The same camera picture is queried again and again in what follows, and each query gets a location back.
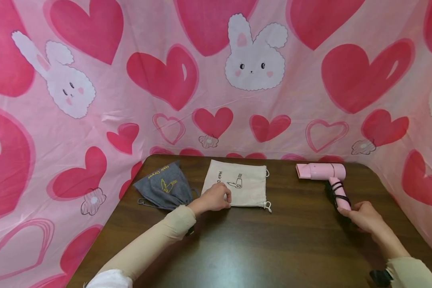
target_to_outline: beige sleeve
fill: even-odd
[[[391,259],[388,272],[392,278],[392,288],[432,288],[432,272],[422,261],[411,257]]]
[[[187,206],[179,206],[118,252],[98,274],[119,269],[124,276],[136,280],[165,248],[182,240],[194,224],[194,212]]]

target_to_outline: brown table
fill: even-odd
[[[138,179],[176,160],[192,188],[201,189],[211,158],[153,155]],[[267,165],[267,200],[262,208],[207,212],[195,233],[168,248],[135,287],[369,287],[371,269],[383,269],[379,249],[368,235],[337,217],[324,182],[299,180],[294,161],[216,158],[223,162]],[[432,250],[392,200],[376,174],[361,164],[345,164],[344,182],[353,203],[369,200],[413,257],[432,270]],[[111,257],[164,218],[164,212],[138,206],[128,188],[68,287],[82,287]]]

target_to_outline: flower illustration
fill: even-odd
[[[219,140],[209,135],[198,137],[198,141],[202,144],[203,148],[217,147]]]
[[[95,215],[106,198],[107,196],[104,195],[101,188],[93,189],[90,193],[85,195],[85,201],[83,201],[80,207],[80,212],[82,212],[82,215]]]
[[[365,154],[369,155],[376,150],[376,146],[368,139],[360,140],[352,145],[352,155]]]

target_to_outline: fabric backdrop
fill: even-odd
[[[432,0],[0,0],[0,287],[63,287],[151,154],[363,163],[432,247]]]

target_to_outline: hair dryer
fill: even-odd
[[[296,164],[300,179],[328,180],[326,191],[332,194],[336,208],[351,210],[342,182],[346,178],[346,168],[337,163]]]

